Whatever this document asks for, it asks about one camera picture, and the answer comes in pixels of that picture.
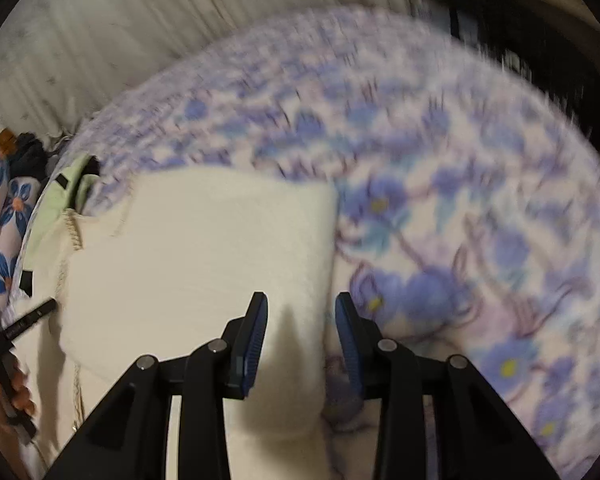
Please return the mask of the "person's left hand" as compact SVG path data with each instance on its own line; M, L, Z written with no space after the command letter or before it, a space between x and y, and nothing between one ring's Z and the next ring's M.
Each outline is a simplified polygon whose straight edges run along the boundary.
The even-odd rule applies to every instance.
M10 354L7 358L7 370L10 379L11 393L6 393L0 383L0 451L6 460L15 465L20 461L20 441L15 427L9 422L6 408L24 411L33 415L35 405L27 387L28 376L23 373L17 358Z

